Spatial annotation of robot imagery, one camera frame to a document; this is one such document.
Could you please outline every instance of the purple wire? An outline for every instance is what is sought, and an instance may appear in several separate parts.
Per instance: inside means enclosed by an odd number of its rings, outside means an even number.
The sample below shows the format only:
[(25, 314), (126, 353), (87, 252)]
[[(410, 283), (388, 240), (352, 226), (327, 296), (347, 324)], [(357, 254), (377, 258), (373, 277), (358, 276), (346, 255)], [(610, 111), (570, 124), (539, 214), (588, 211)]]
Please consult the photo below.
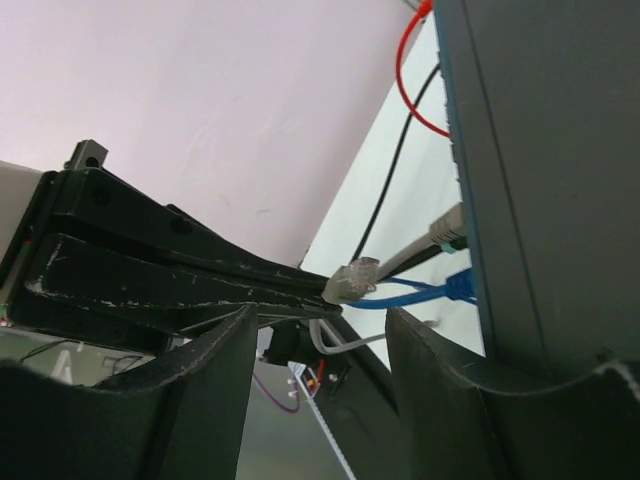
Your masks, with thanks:
[(300, 410), (300, 397), (298, 396), (299, 392), (297, 392), (297, 395), (296, 395), (295, 407), (287, 407), (286, 405), (280, 403), (280, 401), (276, 397), (274, 397), (269, 390), (267, 390), (267, 387), (265, 387), (264, 383), (262, 383), (262, 380), (260, 380), (255, 373), (253, 374), (253, 381), (256, 382), (256, 385), (258, 386), (260, 391), (264, 394), (264, 396), (267, 397), (269, 400), (271, 400), (271, 403), (273, 403), (276, 407), (278, 407), (283, 412), (298, 413), (298, 410)]

